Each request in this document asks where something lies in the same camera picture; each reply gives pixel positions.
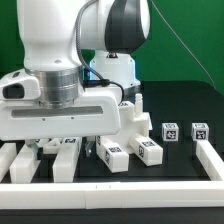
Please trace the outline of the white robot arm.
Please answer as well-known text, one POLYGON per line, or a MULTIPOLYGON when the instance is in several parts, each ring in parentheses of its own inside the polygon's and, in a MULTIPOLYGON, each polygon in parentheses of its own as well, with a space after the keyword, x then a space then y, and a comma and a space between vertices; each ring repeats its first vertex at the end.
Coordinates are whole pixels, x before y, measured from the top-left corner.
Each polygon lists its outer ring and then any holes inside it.
POLYGON ((120 130, 123 87, 97 76, 81 51, 130 54, 146 40, 147 0, 17 0, 24 68, 0 78, 0 140, 86 137, 120 130))

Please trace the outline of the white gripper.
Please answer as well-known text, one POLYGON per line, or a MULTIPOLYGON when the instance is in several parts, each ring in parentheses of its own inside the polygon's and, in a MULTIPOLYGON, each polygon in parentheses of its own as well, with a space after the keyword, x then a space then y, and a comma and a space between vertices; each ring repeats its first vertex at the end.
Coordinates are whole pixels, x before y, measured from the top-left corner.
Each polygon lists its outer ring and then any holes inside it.
POLYGON ((0 100, 0 140, 25 140, 38 158, 39 139, 90 136, 84 144, 84 155, 89 157, 94 136, 120 130, 120 101, 116 86, 87 88, 72 107, 64 109, 44 109, 36 101, 0 100))

